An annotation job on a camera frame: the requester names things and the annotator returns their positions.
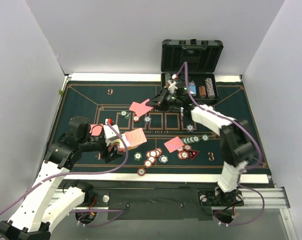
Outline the green poker chip stack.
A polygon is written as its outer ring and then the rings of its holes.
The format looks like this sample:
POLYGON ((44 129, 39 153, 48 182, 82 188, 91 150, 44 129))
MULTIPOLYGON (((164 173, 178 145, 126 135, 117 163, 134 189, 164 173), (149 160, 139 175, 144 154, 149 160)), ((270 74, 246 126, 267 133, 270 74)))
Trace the green poker chip stack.
POLYGON ((135 160, 135 161, 139 162, 139 161, 142 160, 142 158, 143 158, 142 153, 136 152, 136 153, 134 154, 134 160, 135 160))

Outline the red playing card deck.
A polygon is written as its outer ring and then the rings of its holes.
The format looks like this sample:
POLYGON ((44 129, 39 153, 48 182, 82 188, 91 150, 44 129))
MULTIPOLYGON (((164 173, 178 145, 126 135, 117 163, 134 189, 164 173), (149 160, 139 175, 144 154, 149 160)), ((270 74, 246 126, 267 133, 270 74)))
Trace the red playing card deck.
POLYGON ((147 142, 144 130, 142 128, 137 128, 132 131, 125 132, 121 135, 124 143, 128 150, 137 148, 138 146, 147 142))

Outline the green chips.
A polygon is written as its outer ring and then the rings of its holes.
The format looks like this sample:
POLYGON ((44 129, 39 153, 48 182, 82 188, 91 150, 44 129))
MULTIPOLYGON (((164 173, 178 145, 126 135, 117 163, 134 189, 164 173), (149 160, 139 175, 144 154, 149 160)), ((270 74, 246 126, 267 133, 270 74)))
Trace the green chips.
POLYGON ((120 115, 124 119, 130 119, 131 118, 131 113, 129 111, 126 111, 126 110, 121 111, 120 115))

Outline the red poker chip stack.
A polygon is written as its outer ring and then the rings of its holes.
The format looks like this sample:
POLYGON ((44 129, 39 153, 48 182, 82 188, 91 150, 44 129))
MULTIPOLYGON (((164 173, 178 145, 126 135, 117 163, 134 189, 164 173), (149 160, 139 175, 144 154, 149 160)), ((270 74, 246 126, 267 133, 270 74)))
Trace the red poker chip stack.
POLYGON ((157 158, 162 154, 162 149, 157 147, 153 150, 149 150, 146 152, 146 157, 147 157, 147 160, 150 160, 152 165, 155 165, 156 164, 156 161, 157 161, 157 158))

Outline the moved green chip stack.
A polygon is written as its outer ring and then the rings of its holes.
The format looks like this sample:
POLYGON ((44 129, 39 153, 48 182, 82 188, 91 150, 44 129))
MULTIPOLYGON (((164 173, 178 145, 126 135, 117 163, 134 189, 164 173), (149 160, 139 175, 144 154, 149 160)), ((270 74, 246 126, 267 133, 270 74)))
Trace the moved green chip stack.
POLYGON ((182 138, 182 142, 185 144, 185 145, 188 145, 188 144, 195 144, 195 143, 198 143, 199 141, 208 141, 209 140, 209 136, 206 135, 206 134, 203 134, 201 136, 188 136, 188 137, 184 137, 182 138))

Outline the blue poker chip stack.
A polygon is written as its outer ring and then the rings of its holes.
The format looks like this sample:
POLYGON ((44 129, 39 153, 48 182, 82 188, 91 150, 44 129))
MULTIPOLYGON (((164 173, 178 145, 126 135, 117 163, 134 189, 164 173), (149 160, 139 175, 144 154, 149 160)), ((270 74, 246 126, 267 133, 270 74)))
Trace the blue poker chip stack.
POLYGON ((158 160, 160 163, 166 164, 168 162, 168 157, 165 155, 161 155, 159 156, 158 160))

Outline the moved red chip group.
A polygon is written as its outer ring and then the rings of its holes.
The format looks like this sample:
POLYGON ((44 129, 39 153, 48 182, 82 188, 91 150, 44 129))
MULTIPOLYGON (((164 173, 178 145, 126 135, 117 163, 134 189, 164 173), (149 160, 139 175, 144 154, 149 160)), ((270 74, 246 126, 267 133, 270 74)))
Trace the moved red chip group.
POLYGON ((178 156, 178 158, 181 159, 181 160, 187 159, 190 156, 189 151, 191 149, 192 149, 192 147, 189 144, 186 144, 183 147, 179 147, 177 149, 177 152, 178 152, 177 156, 178 156))

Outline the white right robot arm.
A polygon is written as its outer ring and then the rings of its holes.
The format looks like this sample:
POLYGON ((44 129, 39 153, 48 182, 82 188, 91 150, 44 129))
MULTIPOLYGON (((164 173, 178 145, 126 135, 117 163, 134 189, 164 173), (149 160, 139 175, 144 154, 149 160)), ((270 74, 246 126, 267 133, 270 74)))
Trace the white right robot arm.
POLYGON ((186 86, 164 87, 146 105, 160 111, 167 111, 172 107, 180 108, 183 115, 220 137, 224 163, 217 181, 219 189, 214 191, 214 199, 221 205, 229 202, 232 199, 231 192, 238 189, 240 176, 246 171, 255 154, 255 140, 248 130, 234 118, 227 117, 206 104, 197 103, 186 86))

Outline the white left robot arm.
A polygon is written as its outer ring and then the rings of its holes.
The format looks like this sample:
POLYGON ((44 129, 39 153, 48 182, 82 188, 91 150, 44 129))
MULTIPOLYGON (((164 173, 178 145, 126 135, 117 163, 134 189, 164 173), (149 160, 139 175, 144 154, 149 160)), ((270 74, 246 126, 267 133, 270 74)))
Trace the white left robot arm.
POLYGON ((112 161, 122 156, 117 149, 111 149, 121 141, 128 151, 130 143, 121 134, 117 126, 109 120, 105 124, 91 126, 86 117, 71 118, 68 130, 47 151, 38 176, 20 198, 11 204, 21 203, 16 212, 0 222, 0 238, 5 240, 48 240, 57 225, 79 206, 88 206, 93 202, 92 185, 77 180, 54 204, 50 204, 55 191, 83 153, 100 152, 102 159, 112 161))

